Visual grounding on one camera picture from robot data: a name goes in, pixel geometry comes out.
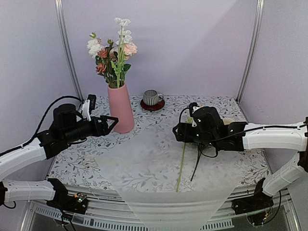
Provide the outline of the orange blossom flower stem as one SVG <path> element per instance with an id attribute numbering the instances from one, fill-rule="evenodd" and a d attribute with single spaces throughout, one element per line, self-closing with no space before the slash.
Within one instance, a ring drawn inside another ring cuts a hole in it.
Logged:
<path id="1" fill-rule="evenodd" d="M 189 109 L 189 107 L 186 107 L 184 108 L 181 113 L 180 113 L 180 116 L 179 116 L 179 123 L 181 122 L 181 116 L 182 116 L 182 113 Z M 184 161 L 184 154 L 185 154 L 185 147 L 186 147 L 186 143 L 184 143 L 184 146 L 183 146 L 183 149 L 182 149 L 182 157 L 181 157 L 181 165 L 180 165 L 180 173 L 179 173 L 179 177 L 178 177 L 178 181 L 177 181 L 177 188 L 176 188 L 176 192 L 179 191 L 179 186 L 180 186 L 180 182 L 181 182 L 181 175 L 182 175 L 182 168 L 183 168 L 183 161 Z"/>

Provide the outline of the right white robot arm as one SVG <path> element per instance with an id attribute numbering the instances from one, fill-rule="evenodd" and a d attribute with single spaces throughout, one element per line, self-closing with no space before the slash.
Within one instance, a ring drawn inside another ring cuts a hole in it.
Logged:
<path id="1" fill-rule="evenodd" d="M 203 147 L 219 151 L 245 151 L 252 149 L 287 149 L 297 153 L 283 167 L 260 180 L 249 206 L 259 210 L 276 193 L 308 171 L 308 122 L 291 125 L 258 125 L 247 122 L 224 124 L 215 107 L 199 107 L 191 103 L 187 108 L 192 123 L 178 122 L 173 128 L 177 141 L 195 143 L 202 153 Z"/>

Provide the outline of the rust red rose stem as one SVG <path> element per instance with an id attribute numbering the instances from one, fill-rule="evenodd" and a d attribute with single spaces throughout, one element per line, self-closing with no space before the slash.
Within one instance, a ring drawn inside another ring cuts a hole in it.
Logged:
<path id="1" fill-rule="evenodd" d="M 95 57 L 96 73 L 105 79 L 110 88 L 115 87 L 115 74 L 111 65 L 111 57 L 109 48 L 103 48 Z"/>

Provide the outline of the peach rose flower stem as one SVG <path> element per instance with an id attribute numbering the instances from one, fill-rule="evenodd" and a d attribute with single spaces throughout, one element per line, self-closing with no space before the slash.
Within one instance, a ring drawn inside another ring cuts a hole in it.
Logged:
<path id="1" fill-rule="evenodd" d="M 120 57 L 121 57 L 121 80 L 122 83 L 125 83 L 125 75 L 127 71 L 130 69 L 131 65 L 126 64 L 127 61 L 131 56 L 137 54 L 137 46 L 134 43 L 122 43 L 120 44 Z"/>

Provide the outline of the pink peony flower stem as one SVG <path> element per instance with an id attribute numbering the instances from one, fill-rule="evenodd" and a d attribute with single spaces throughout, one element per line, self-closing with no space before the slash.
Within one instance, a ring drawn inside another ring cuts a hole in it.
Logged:
<path id="1" fill-rule="evenodd" d="M 108 84 L 110 88 L 118 88 L 117 86 L 117 75 L 112 67 L 112 62 L 114 64 L 117 63 L 117 53 L 114 54 L 114 41 L 112 39 L 107 40 L 107 58 L 106 58 L 106 73 L 107 73 L 107 79 L 108 79 Z"/>

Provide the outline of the white translucent wrapping paper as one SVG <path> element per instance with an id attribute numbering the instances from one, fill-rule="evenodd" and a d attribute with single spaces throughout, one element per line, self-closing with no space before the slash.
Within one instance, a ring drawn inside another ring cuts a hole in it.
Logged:
<path id="1" fill-rule="evenodd" d="M 208 148 L 197 159 L 195 144 L 186 144 L 181 182 L 182 149 L 171 128 L 147 128 L 135 138 L 105 151 L 101 174 L 151 231 L 198 231 L 237 187 L 239 152 Z"/>

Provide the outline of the white peony flower stem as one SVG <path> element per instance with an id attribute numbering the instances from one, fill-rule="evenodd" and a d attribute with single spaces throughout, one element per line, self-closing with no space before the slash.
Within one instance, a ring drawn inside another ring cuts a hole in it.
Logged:
<path id="1" fill-rule="evenodd" d="M 95 32 L 92 32 L 90 35 L 90 40 L 87 42 L 87 50 L 89 55 L 94 59 L 98 56 L 98 53 L 104 49 L 102 41 L 97 37 Z"/>

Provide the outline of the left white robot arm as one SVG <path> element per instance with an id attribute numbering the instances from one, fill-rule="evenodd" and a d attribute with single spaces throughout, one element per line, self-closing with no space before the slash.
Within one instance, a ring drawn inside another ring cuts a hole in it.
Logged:
<path id="1" fill-rule="evenodd" d="M 46 200 L 50 205 L 67 209 L 71 200 L 81 201 L 69 196 L 58 179 L 13 182 L 7 177 L 30 164 L 55 157 L 87 137 L 106 136 L 118 123 L 116 117 L 94 117 L 90 116 L 92 108 L 87 110 L 83 115 L 73 104 L 58 106 L 53 111 L 53 122 L 48 130 L 37 133 L 29 144 L 0 156 L 1 205 L 19 200 Z"/>

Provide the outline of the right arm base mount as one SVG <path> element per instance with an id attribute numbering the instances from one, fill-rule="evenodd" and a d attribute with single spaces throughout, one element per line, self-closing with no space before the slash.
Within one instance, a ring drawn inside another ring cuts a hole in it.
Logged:
<path id="1" fill-rule="evenodd" d="M 257 183 L 254 194 L 252 196 L 232 200 L 231 207 L 236 215 L 270 208 L 274 205 L 272 196 L 268 196 L 263 193 L 264 181 L 265 178 L 262 178 Z"/>

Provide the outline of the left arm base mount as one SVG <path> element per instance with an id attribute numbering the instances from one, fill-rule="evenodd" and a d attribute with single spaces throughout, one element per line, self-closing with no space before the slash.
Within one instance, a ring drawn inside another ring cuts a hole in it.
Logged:
<path id="1" fill-rule="evenodd" d="M 67 188 L 58 179 L 47 179 L 53 186 L 55 195 L 46 205 L 64 212 L 86 214 L 89 201 L 84 193 L 69 195 Z"/>

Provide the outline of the white rose flower stem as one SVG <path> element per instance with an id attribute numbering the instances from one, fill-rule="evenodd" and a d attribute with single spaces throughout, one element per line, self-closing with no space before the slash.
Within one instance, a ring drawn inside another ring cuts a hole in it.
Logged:
<path id="1" fill-rule="evenodd" d="M 116 76 L 116 87 L 121 87 L 121 82 L 125 83 L 125 44 L 130 44 L 133 41 L 133 38 L 131 36 L 131 31 L 126 30 L 126 27 L 131 23 L 129 19 L 122 19 L 119 17 L 115 17 L 114 21 L 120 25 L 120 31 L 119 33 L 119 40 L 117 44 L 117 55 L 116 52 L 114 52 L 114 55 L 117 59 L 116 63 L 111 61 L 112 68 L 115 72 Z"/>

